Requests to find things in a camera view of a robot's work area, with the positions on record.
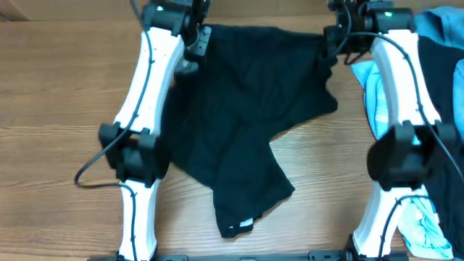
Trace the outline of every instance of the blue cloth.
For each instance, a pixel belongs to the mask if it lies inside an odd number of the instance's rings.
[[[418,34],[445,46],[464,49],[464,9],[439,7],[418,15],[416,22]],[[373,135],[379,139],[389,128],[388,106],[380,72],[372,61],[353,65],[352,69],[365,89],[364,105],[369,125]],[[464,138],[464,60],[457,64],[453,85],[455,123]],[[424,186],[421,190],[427,194]],[[427,199],[412,199],[411,202],[398,225],[411,253],[416,257],[452,259],[452,246],[438,226],[432,203]]]

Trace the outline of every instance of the dark fabric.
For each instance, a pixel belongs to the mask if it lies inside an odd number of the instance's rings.
[[[441,46],[426,37],[420,37],[418,47],[420,65],[431,100],[442,122],[455,125],[453,75],[456,64],[464,59],[464,50]],[[460,138],[456,146],[462,146]],[[464,154],[458,152],[454,157],[460,169],[464,169]],[[452,245],[454,256],[464,258],[464,184],[460,176],[447,162],[435,169],[425,185],[439,214],[443,234]]]
[[[326,90],[335,61],[318,62],[322,47],[320,35],[213,25],[206,66],[170,90],[161,139],[177,166],[213,190],[222,237],[252,230],[239,223],[293,193],[269,142],[337,109]]]

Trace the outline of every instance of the garment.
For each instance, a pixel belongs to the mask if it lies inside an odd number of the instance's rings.
[[[420,35],[428,36],[445,46],[464,48],[464,31],[462,31],[464,9],[439,7],[419,14],[416,22]],[[464,137],[463,66],[464,62],[460,62],[455,69],[454,95],[452,95],[454,107],[452,109],[457,129]],[[374,136],[379,139],[389,127],[388,107],[380,72],[374,62],[361,62],[353,65],[352,69],[365,89],[364,104],[368,121]],[[421,193],[427,193],[424,186],[421,190],[423,190]],[[411,213],[420,213],[422,218],[417,220],[410,218]],[[414,199],[400,221],[399,230],[403,234],[406,245],[415,256],[450,259],[452,248],[438,231],[438,225],[432,218],[434,214],[436,214],[434,206],[430,205],[426,199]]]
[[[419,41],[419,59],[428,93],[442,123],[454,125],[453,81],[457,64],[464,59],[464,50],[442,46],[422,37]],[[455,146],[459,150],[451,151],[461,170],[464,169],[462,145],[462,139],[458,137]],[[464,183],[450,161],[446,161],[442,166],[436,166],[424,184],[439,214],[443,234],[452,245],[454,256],[464,258]]]
[[[275,134],[337,109],[326,90],[323,37],[277,28],[212,26],[201,73],[176,79],[161,140],[172,162],[213,190],[224,238],[288,198],[294,187],[273,156]]]

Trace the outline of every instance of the wooden table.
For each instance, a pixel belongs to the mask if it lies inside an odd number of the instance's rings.
[[[332,16],[210,20],[322,32]],[[100,150],[139,52],[135,22],[0,23],[0,260],[84,260],[115,254],[122,231],[120,191],[83,191],[72,179]],[[296,187],[251,233],[220,237],[211,191],[176,167],[157,203],[160,254],[305,253],[341,249],[370,195],[366,154],[373,143],[362,89],[337,65],[328,88],[337,112],[272,142]],[[87,177],[113,181],[102,160]],[[404,249],[400,237],[394,245]]]

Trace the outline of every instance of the light blue fabric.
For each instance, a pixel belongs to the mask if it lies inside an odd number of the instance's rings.
[[[464,49],[464,9],[439,7],[416,17],[418,34],[439,44]],[[373,135],[379,139],[388,131],[388,107],[384,83],[374,62],[352,66],[353,73],[365,89],[364,105]],[[464,60],[457,64],[453,88],[455,123],[464,138]],[[435,218],[436,211],[427,199],[412,199],[398,225],[406,245],[416,257],[452,259],[452,247],[444,238]]]

